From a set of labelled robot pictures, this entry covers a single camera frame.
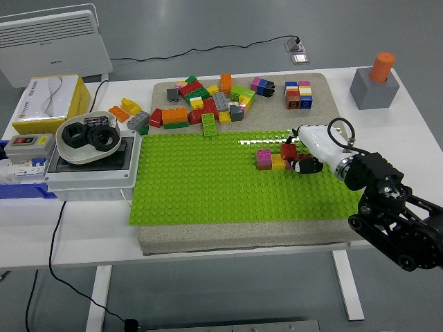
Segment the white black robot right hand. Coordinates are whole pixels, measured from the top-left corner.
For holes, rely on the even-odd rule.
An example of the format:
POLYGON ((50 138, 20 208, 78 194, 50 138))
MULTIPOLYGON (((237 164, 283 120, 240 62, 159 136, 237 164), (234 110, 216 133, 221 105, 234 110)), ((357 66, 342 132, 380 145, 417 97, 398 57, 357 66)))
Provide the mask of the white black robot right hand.
POLYGON ((294 138, 298 138, 320 163, 328 164, 337 179, 344 180, 355 152, 350 151, 341 134, 335 132, 330 138, 327 125, 302 125, 291 130, 287 143, 294 138))

